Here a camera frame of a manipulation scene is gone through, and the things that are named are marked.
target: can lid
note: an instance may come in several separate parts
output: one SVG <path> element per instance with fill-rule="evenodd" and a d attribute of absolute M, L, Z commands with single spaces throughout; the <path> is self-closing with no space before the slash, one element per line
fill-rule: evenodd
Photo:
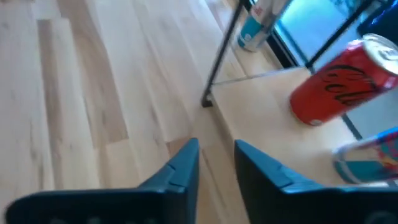
<path fill-rule="evenodd" d="M 385 70 L 398 75 L 398 47 L 377 34 L 363 36 L 364 49 L 372 60 Z"/>

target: colorful can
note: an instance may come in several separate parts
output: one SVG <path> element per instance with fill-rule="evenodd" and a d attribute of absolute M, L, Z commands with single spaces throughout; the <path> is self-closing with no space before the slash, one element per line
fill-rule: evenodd
<path fill-rule="evenodd" d="M 393 89 L 397 75 L 398 47 L 366 34 L 296 88 L 290 106 L 305 124 L 320 125 Z"/>
<path fill-rule="evenodd" d="M 238 45 L 255 52 L 269 33 L 290 0 L 258 0 L 238 36 Z"/>
<path fill-rule="evenodd" d="M 398 178 L 398 128 L 334 151 L 333 165 L 352 184 Z"/>

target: wooden floor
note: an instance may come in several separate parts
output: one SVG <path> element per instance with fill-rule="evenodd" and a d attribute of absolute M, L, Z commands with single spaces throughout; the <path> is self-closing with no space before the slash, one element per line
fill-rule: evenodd
<path fill-rule="evenodd" d="M 199 104 L 233 1 L 0 1 L 0 208 L 137 186 L 196 137 L 198 223 L 248 223 L 226 133 Z M 279 68 L 270 55 L 230 49 L 218 81 Z"/>

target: coca-cola logo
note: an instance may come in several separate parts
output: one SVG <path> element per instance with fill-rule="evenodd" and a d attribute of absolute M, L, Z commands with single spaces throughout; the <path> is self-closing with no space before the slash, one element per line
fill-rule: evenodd
<path fill-rule="evenodd" d="M 379 93 L 372 77 L 351 65 L 332 65 L 320 74 L 324 89 L 346 106 L 359 105 Z"/>

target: coca-cola can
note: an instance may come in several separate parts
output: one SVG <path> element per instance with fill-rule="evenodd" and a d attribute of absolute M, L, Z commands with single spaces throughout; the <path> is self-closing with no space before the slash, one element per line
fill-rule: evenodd
<path fill-rule="evenodd" d="M 380 35 L 366 34 L 297 87 L 290 106 L 296 118 L 317 126 L 397 84 L 398 47 Z"/>

